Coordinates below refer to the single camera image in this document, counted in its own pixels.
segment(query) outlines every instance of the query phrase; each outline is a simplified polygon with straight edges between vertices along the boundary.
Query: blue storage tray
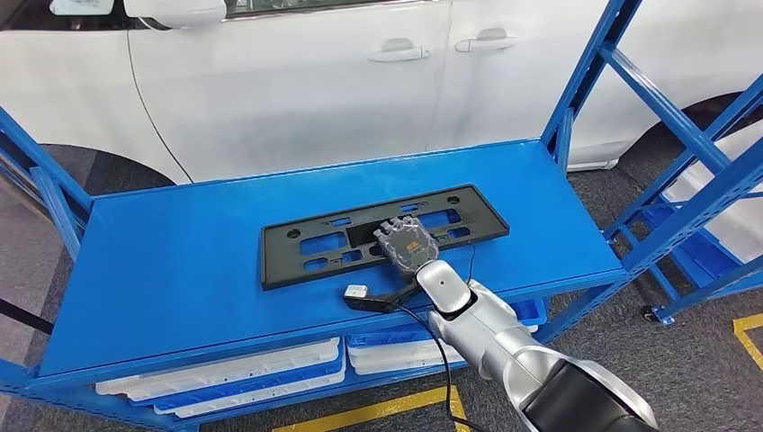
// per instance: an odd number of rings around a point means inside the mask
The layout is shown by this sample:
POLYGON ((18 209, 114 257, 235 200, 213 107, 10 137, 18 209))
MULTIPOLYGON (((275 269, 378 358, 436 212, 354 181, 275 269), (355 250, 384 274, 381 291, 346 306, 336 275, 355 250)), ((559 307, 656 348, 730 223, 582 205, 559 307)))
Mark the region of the blue storage tray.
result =
MULTIPOLYGON (((655 202, 666 201, 658 197, 655 202)), ((670 207, 653 207, 643 212, 643 218, 650 228, 655 229, 675 212, 676 210, 670 207)), ((704 228, 684 240, 678 248, 713 279, 742 265, 734 254, 721 245, 718 238, 704 228)))
POLYGON ((193 403, 212 401, 240 393, 274 387, 276 385, 295 383, 297 381, 304 381, 319 376, 336 374, 342 369, 342 363, 346 355, 345 352, 344 340, 339 339, 337 358, 330 362, 300 367, 290 371, 271 373, 248 380, 213 385, 198 390, 183 391, 154 399, 139 401, 131 400, 130 404, 136 406, 153 405, 159 410, 171 410, 193 403))
MULTIPOLYGON (((526 326, 537 326, 546 322, 546 307, 543 299, 532 299, 510 303, 516 316, 526 326)), ((430 339, 418 323, 404 326, 380 328, 379 330, 367 331, 348 336, 347 346, 351 348, 374 347, 377 345, 399 344, 403 342, 415 342, 430 339)))

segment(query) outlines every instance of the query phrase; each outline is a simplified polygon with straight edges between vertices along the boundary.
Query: silver robotic arm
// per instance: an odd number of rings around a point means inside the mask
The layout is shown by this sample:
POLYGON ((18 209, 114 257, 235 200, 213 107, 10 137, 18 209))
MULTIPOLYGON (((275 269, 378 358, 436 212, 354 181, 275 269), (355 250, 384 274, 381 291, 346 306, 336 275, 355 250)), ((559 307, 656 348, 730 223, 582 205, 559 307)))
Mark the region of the silver robotic arm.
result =
POLYGON ((657 430, 649 404, 627 384, 595 362, 543 346, 508 304, 437 259, 436 243, 417 219, 395 218, 374 234, 392 263, 432 300, 432 330, 482 378, 503 387, 529 430, 657 430))

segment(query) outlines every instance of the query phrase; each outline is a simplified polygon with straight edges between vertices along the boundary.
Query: black cable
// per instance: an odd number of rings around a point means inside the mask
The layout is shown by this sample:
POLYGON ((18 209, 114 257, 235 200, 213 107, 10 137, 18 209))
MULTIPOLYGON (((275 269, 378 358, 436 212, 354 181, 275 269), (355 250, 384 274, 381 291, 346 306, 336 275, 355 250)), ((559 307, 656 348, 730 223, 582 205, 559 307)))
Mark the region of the black cable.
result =
POLYGON ((469 260, 469 277, 466 278, 466 285, 469 285, 469 282, 471 282, 471 270, 474 268, 474 256, 477 255, 477 247, 474 246, 474 243, 471 243, 471 259, 469 260))
MULTIPOLYGON (((469 278, 466 280, 467 285, 469 284, 469 282, 471 282, 471 270, 474 267, 474 256, 476 254, 477 254, 477 248, 474 246, 474 243, 471 243, 471 259, 469 261, 469 278)), ((418 315, 413 313, 410 309, 396 302, 390 301, 390 304, 395 305, 395 307, 397 307, 401 311, 406 312, 408 315, 411 316, 411 318, 416 320, 416 322, 418 322, 418 324, 421 325, 421 327, 423 327, 427 333, 429 333, 429 336, 431 336, 432 339, 437 344, 437 349, 440 350, 440 355, 443 357, 443 365, 445 366, 445 376, 447 377, 447 386, 445 387, 445 413, 448 415, 448 418, 450 418, 450 420, 455 423, 461 423, 462 425, 469 427, 472 430, 475 430, 477 432, 486 432, 487 429, 485 429, 484 427, 475 425, 474 423, 470 422, 466 418, 460 418, 453 414, 453 411, 451 410, 451 366, 448 364, 448 356, 445 355, 443 344, 440 343, 440 339, 437 338, 437 335, 435 335, 435 332, 429 328, 429 326, 424 322, 423 319, 419 318, 418 315)))
POLYGON ((451 411, 451 367, 448 364, 448 357, 447 355, 445 355, 443 344, 440 343, 440 339, 437 338, 437 336, 435 335, 435 332, 433 332, 432 329, 429 328, 429 326, 424 322, 423 319, 419 318, 418 315, 413 313, 410 309, 406 308, 405 306, 399 305, 397 303, 393 303, 393 304, 395 304, 395 306, 397 306, 398 309, 406 312, 414 320, 416 320, 418 324, 420 324, 421 327, 423 327, 424 330, 426 330, 426 332, 429 333, 429 336, 431 336, 432 339, 437 344, 437 349, 440 350, 440 355, 443 357, 443 365, 445 365, 445 376, 447 377, 447 387, 445 388, 445 412, 447 413, 450 420, 456 423, 461 423, 462 425, 472 428, 473 430, 476 430, 477 432, 486 432, 487 429, 481 426, 475 425, 474 423, 471 423, 466 418, 457 417, 451 411))

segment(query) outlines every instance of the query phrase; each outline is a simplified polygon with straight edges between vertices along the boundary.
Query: car door handle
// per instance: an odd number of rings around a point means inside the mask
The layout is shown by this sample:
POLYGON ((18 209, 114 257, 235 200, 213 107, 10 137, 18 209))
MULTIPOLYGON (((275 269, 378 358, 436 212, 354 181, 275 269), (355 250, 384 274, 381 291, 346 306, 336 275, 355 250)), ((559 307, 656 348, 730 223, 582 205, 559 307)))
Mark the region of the car door handle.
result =
POLYGON ((485 29, 480 31, 475 39, 465 39, 456 42, 455 50, 459 52, 502 50, 516 45, 517 41, 517 38, 509 36, 504 29, 485 29))
POLYGON ((381 51, 374 52, 368 59, 379 62, 407 61, 426 59, 431 55, 432 49, 427 45, 414 46, 410 40, 398 38, 385 41, 381 51))

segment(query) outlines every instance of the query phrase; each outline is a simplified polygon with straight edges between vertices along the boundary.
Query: white plastic tray stack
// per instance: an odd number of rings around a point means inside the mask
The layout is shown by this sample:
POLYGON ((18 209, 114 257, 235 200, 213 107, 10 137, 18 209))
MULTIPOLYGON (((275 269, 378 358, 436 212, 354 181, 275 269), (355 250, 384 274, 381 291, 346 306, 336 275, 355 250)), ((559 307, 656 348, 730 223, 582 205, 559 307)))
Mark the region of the white plastic tray stack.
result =
POLYGON ((339 346, 341 340, 340 337, 334 337, 316 343, 242 355, 217 362, 194 364, 158 373, 133 375, 99 382, 95 385, 95 391, 99 394, 124 393, 133 404, 140 405, 142 401, 144 401, 142 404, 153 404, 154 401, 165 401, 167 397, 177 400, 188 399, 186 396, 193 395, 193 392, 207 392, 206 394, 209 394, 209 391, 205 389, 213 386, 227 386, 227 392, 222 393, 226 397, 203 400, 172 409, 160 409, 159 403, 155 405, 155 411, 158 413, 174 413, 179 417, 189 417, 343 381, 345 367, 344 347, 342 346, 340 349, 339 346), (293 371, 298 373, 304 370, 301 368, 320 367, 329 362, 337 364, 337 366, 338 362, 341 362, 341 369, 337 367, 339 372, 315 376, 302 381, 288 382, 287 380, 282 385, 231 394, 235 392, 235 390, 230 390, 232 383, 241 382, 242 386, 246 386, 247 381, 245 380, 253 380, 257 377, 269 379, 289 373, 293 375, 295 374, 293 371))
MULTIPOLYGON (((763 136, 763 120, 719 139, 715 145, 734 160, 763 136)), ((668 201, 683 202, 693 197, 713 179, 701 162, 696 162, 676 179, 662 196, 668 201)), ((752 192, 763 192, 759 184, 752 192)), ((738 200, 721 214, 707 222, 705 229, 721 245, 734 254, 742 263, 763 255, 763 197, 738 200)))
MULTIPOLYGON (((448 363, 463 362, 452 346, 443 342, 448 363)), ((434 340, 419 340, 378 346, 347 347, 350 364, 359 375, 441 365, 443 357, 434 340)))

